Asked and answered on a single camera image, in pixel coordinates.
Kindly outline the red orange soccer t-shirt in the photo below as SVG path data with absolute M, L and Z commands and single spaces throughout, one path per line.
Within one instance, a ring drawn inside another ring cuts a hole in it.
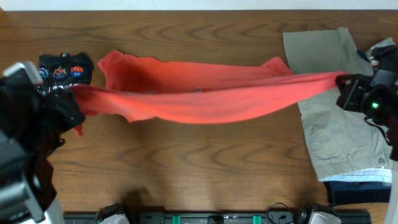
M 128 121 L 233 123 L 264 116 L 336 86 L 337 72 L 296 75 L 279 57 L 260 66 L 165 62 L 114 50 L 98 62 L 104 87 L 73 87 L 86 115 Z

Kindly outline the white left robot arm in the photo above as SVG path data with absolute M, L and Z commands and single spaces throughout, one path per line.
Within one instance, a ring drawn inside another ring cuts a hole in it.
M 72 90 L 1 81 L 1 223 L 62 222 L 48 158 L 84 120 Z

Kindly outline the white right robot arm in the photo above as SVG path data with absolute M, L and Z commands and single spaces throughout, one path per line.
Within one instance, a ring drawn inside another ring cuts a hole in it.
M 365 122 L 370 119 L 370 126 L 388 131 L 382 135 L 392 147 L 392 187 L 389 198 L 385 224 L 397 224 L 397 91 L 395 75 L 341 75 L 336 78 L 340 96 L 336 104 L 343 110 L 365 115 Z

